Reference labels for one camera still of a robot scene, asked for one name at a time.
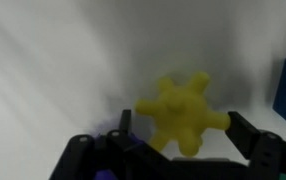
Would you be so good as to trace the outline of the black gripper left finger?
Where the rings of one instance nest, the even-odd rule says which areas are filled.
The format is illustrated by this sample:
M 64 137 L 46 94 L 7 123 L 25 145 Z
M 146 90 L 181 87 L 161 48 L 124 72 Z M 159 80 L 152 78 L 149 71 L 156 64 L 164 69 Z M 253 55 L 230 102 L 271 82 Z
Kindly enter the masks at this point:
M 49 180 L 167 180 L 169 161 L 131 132 L 131 111 L 106 135 L 72 137 Z

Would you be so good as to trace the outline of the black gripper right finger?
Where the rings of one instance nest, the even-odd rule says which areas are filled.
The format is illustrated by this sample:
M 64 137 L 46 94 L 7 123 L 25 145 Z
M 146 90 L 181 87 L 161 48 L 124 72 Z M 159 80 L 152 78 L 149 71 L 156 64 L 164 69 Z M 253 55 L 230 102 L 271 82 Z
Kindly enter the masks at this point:
M 225 134 L 249 161 L 246 180 L 279 180 L 286 175 L 286 141 L 279 135 L 259 130 L 236 111 L 228 113 L 230 126 Z

